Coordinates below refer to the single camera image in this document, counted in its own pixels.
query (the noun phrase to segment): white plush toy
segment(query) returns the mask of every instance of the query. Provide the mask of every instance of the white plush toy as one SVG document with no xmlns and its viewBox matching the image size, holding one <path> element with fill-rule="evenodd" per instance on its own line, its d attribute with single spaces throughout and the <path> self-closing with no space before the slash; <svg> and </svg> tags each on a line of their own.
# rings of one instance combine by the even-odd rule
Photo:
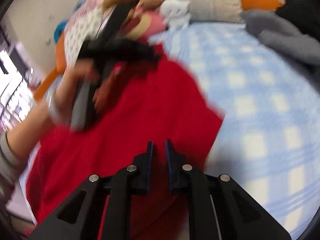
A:
<svg viewBox="0 0 320 240">
<path fill-rule="evenodd" d="M 160 6 L 160 14 L 164 17 L 164 24 L 170 30 L 187 28 L 191 14 L 188 13 L 189 1 L 186 0 L 165 0 Z"/>
</svg>

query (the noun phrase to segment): patterned fabric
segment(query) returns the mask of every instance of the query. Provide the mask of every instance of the patterned fabric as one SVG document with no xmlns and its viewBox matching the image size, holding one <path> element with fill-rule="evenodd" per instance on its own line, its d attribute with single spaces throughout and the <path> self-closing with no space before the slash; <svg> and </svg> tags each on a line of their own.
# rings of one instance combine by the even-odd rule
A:
<svg viewBox="0 0 320 240">
<path fill-rule="evenodd" d="M 74 66 L 85 38 L 95 38 L 103 22 L 103 0 L 87 0 L 68 21 L 64 33 L 64 52 L 67 67 Z"/>
<path fill-rule="evenodd" d="M 206 172 L 229 174 L 297 239 L 320 205 L 319 95 L 244 25 L 194 24 L 150 39 L 160 40 L 226 111 Z"/>
<path fill-rule="evenodd" d="M 64 52 L 67 67 L 75 65 L 84 40 L 96 37 L 103 22 L 102 16 L 103 11 L 98 7 L 79 18 L 69 32 L 65 34 Z"/>
</svg>

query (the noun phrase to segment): human arm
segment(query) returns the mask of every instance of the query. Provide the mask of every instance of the human arm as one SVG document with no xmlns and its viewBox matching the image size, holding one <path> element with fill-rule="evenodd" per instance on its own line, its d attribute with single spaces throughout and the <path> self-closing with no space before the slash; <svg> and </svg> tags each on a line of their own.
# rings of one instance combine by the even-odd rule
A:
<svg viewBox="0 0 320 240">
<path fill-rule="evenodd" d="M 81 79 L 89 82 L 97 82 L 99 79 L 91 60 L 79 61 L 74 68 L 65 71 L 62 82 L 54 95 L 60 114 L 71 114 L 77 83 Z M 109 84 L 107 87 L 110 87 L 113 79 L 114 75 L 111 75 L 104 84 Z M 95 97 L 95 102 L 97 105 L 99 97 Z M 47 103 L 44 100 L 31 109 L 22 123 L 7 134 L 0 135 L 1 206 L 10 199 L 15 182 L 27 165 L 30 152 L 54 126 Z"/>
</svg>

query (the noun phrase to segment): metal screw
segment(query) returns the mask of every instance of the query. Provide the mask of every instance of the metal screw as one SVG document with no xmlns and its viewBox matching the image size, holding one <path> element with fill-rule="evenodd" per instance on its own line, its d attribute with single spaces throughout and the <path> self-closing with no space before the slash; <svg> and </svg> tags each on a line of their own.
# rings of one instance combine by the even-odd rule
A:
<svg viewBox="0 0 320 240">
<path fill-rule="evenodd" d="M 137 170 L 137 166 L 136 165 L 129 165 L 127 167 L 127 171 L 133 172 Z"/>
<path fill-rule="evenodd" d="M 89 177 L 89 180 L 91 181 L 91 182 L 95 182 L 95 181 L 97 181 L 99 179 L 99 176 L 97 175 L 97 174 L 92 174 L 92 175 L 90 175 L 90 177 Z"/>
<path fill-rule="evenodd" d="M 182 166 L 182 169 L 184 171 L 191 171 L 192 170 L 192 166 L 190 164 L 185 164 Z"/>
<path fill-rule="evenodd" d="M 221 179 L 222 181 L 227 182 L 227 181 L 230 180 L 230 176 L 227 175 L 227 174 L 222 174 L 222 175 L 220 176 L 220 179 Z"/>
</svg>

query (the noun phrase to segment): gray cloth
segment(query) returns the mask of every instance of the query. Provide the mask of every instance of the gray cloth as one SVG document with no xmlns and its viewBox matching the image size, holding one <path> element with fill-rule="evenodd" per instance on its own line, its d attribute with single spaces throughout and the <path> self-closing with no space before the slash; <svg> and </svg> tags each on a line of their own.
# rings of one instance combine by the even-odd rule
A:
<svg viewBox="0 0 320 240">
<path fill-rule="evenodd" d="M 7 136 L 0 134 L 0 207 L 10 200 L 14 185 L 26 168 L 28 160 L 20 160 L 9 148 Z"/>
<path fill-rule="evenodd" d="M 244 23 L 241 0 L 187 0 L 190 1 L 191 22 Z"/>
<path fill-rule="evenodd" d="M 301 63 L 320 66 L 320 43 L 273 11 L 253 9 L 241 14 L 246 30 L 259 41 Z"/>
</svg>

